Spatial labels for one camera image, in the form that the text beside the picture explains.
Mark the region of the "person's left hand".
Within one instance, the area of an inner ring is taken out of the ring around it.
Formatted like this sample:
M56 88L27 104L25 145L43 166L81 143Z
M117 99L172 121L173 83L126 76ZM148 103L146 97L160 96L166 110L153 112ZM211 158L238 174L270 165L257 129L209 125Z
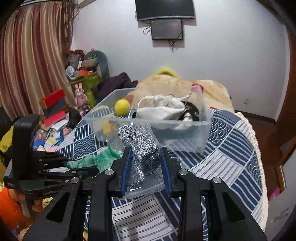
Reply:
M30 200L25 197L23 194L20 194L18 197L18 204L21 207L21 211L25 217L36 217L41 213L44 208L53 200L52 197L38 200Z

